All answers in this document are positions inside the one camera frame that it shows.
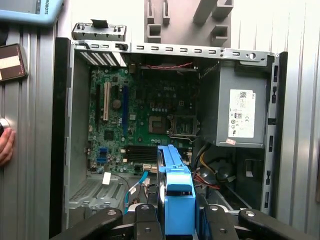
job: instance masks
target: corrugated metal wall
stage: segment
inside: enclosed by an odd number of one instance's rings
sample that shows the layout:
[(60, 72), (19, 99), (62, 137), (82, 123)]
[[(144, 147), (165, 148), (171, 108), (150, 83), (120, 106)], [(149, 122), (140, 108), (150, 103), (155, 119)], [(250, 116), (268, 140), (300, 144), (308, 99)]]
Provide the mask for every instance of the corrugated metal wall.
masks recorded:
[(49, 236), (54, 29), (10, 28), (7, 44), (27, 53), (29, 77), (0, 85), (0, 113), (16, 131), (0, 168), (0, 240)]
[(320, 1), (234, 1), (232, 48), (288, 51), (276, 216), (320, 237), (320, 205), (316, 204)]

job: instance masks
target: green motherboard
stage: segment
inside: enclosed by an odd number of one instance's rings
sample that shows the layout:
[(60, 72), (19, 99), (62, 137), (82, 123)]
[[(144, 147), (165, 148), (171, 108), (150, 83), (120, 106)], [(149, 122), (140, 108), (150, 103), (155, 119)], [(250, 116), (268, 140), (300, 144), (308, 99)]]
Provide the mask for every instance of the green motherboard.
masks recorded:
[(168, 144), (188, 162), (197, 94), (195, 78), (176, 71), (92, 68), (88, 168), (154, 173), (157, 145)]

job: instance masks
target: person's hand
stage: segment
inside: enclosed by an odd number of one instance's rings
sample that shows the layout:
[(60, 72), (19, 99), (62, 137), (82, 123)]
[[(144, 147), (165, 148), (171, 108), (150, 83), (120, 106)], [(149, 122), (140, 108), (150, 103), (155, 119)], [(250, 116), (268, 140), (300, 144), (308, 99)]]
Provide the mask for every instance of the person's hand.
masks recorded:
[(0, 137), (0, 167), (5, 165), (12, 157), (15, 134), (9, 127), (4, 130)]

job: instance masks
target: blue device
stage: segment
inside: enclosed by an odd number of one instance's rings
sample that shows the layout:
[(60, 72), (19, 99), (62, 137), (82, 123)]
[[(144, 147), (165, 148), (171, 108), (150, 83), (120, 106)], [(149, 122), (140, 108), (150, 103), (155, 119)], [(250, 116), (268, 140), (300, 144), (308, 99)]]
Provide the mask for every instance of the blue device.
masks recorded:
[(165, 174), (164, 196), (159, 190), (160, 199), (164, 198), (164, 234), (193, 235), (196, 194), (191, 172), (173, 145), (158, 146), (158, 158), (164, 163), (158, 172)]
[(51, 26), (64, 0), (0, 0), (0, 21)]

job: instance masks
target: chip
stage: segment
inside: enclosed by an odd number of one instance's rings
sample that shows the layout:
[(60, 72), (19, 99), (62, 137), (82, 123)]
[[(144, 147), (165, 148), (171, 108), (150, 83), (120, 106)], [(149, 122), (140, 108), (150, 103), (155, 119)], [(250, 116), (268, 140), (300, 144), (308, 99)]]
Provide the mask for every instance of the chip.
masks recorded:
[(104, 140), (113, 141), (115, 138), (115, 132), (112, 130), (105, 130), (104, 131)]

